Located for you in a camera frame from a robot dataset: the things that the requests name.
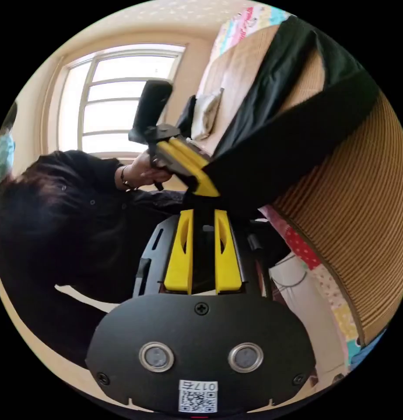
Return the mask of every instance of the woman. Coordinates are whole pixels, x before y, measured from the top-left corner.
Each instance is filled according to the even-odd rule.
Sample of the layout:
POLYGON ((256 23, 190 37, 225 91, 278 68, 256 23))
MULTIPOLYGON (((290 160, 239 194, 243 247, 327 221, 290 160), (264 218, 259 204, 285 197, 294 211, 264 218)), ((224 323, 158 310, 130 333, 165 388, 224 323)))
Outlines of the woman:
MULTIPOLYGON (((183 195, 138 190, 170 178, 150 168, 146 153, 123 166, 79 150, 57 151, 12 178, 13 121, 12 116, 0 135, 5 146, 0 167, 6 168, 0 171, 0 277, 27 327, 54 351, 86 367, 89 342, 105 313, 55 285, 70 285, 102 302, 129 299, 153 230, 184 209, 183 195)), ((273 235, 268 224, 261 225, 273 235)), ((281 245, 280 236, 273 237, 281 245)))

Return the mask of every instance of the fisheye lens view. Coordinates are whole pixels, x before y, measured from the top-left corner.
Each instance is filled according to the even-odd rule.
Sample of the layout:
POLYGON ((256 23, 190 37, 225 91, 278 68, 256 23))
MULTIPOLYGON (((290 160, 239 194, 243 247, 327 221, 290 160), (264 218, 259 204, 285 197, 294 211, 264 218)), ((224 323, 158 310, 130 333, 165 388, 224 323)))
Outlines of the fisheye lens view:
POLYGON ((148 1, 13 99, 0 298, 84 398, 130 419, 278 417, 386 339, 403 129, 319 28, 254 1, 148 1))

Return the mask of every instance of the circular sensor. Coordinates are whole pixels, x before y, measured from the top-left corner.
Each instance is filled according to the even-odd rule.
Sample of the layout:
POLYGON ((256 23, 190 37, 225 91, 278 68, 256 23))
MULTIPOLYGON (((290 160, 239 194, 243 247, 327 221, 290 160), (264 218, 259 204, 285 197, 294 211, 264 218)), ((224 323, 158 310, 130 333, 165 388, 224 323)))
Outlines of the circular sensor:
POLYGON ((228 362, 235 372, 250 373, 263 363, 263 350, 254 343, 242 343, 234 347, 228 356, 228 362))
POLYGON ((150 342, 140 349, 139 361, 145 369, 162 373, 172 368, 174 354, 165 344, 150 342))

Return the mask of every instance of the qr code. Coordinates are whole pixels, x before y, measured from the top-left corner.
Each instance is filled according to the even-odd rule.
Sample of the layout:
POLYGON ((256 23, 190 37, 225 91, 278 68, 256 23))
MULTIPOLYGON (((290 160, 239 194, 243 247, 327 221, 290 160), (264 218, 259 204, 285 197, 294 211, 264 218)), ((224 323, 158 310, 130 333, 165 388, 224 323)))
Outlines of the qr code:
POLYGON ((182 381, 180 384, 178 411, 184 413, 216 413, 217 405, 217 383, 182 381))

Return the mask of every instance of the face mask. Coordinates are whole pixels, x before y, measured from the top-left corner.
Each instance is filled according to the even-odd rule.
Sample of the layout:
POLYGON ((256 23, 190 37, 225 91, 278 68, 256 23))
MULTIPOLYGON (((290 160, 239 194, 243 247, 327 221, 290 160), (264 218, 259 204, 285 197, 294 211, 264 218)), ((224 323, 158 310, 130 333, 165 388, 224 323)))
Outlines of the face mask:
POLYGON ((0 183, 10 174, 14 165, 15 142, 10 133, 0 135, 0 183))

